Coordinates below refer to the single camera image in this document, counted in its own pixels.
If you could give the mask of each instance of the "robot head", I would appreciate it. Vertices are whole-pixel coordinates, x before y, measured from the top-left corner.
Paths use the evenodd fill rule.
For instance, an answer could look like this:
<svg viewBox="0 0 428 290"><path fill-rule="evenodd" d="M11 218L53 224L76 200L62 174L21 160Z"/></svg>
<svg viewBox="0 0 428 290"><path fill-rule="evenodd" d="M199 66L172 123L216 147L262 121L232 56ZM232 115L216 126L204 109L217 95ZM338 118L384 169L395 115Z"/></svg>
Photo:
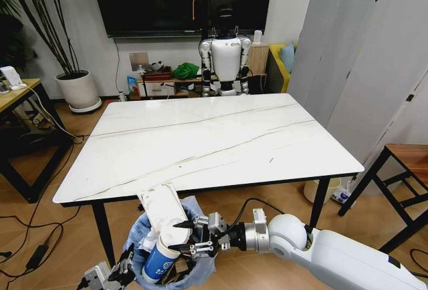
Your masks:
<svg viewBox="0 0 428 290"><path fill-rule="evenodd" d="M233 9L227 5L220 5L215 18L215 26L219 30L218 39L235 38L236 35L229 34L230 30L234 30L236 21L233 15Z"/></svg>

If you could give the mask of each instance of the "white cabinet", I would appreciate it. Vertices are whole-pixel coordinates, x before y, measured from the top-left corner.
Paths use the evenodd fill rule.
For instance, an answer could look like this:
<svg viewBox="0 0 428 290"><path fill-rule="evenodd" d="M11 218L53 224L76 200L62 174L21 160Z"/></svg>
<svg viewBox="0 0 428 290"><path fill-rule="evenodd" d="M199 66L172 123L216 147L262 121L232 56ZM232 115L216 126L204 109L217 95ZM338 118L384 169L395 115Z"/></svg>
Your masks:
<svg viewBox="0 0 428 290"><path fill-rule="evenodd" d="M426 8L426 0L310 0L288 92L366 169L379 146L412 141L387 133L428 70Z"/></svg>

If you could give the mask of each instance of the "humanoid robot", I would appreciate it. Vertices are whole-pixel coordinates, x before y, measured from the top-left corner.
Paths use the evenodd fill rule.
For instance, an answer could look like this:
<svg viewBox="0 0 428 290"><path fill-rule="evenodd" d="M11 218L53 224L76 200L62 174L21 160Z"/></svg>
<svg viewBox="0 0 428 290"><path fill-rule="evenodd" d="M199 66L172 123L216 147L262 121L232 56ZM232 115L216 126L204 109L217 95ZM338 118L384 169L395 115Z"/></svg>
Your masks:
<svg viewBox="0 0 428 290"><path fill-rule="evenodd" d="M241 92L249 94L247 80L249 68L246 64L251 49L251 40L247 36L237 33L237 28L233 24L232 9L221 8L217 17L219 35L215 38L204 39L199 43L199 53L202 57L202 96L209 96L212 69L221 84L218 89L220 96L237 95L236 89L233 88L233 82L237 76L241 81Z"/></svg>

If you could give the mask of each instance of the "white table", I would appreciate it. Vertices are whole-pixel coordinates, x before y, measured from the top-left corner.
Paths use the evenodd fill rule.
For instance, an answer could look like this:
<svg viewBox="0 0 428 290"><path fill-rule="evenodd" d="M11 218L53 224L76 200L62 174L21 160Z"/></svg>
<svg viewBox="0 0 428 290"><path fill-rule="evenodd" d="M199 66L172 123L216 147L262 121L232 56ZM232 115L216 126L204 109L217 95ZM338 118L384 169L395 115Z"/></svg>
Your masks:
<svg viewBox="0 0 428 290"><path fill-rule="evenodd" d="M53 201L91 204L110 264L105 202L163 182L177 191L320 179L310 226L330 178L362 165L288 94L111 103Z"/></svg>

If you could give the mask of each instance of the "white flower pot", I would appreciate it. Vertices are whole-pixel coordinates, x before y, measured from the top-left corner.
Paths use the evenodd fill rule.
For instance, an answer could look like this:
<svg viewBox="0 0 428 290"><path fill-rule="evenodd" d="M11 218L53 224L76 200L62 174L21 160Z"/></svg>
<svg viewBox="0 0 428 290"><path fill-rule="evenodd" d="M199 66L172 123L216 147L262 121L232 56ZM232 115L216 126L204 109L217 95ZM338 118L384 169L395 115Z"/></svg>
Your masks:
<svg viewBox="0 0 428 290"><path fill-rule="evenodd" d="M60 74L55 77L66 102L73 112L89 112L101 105L101 100L95 88L95 82L89 71L73 78Z"/></svg>

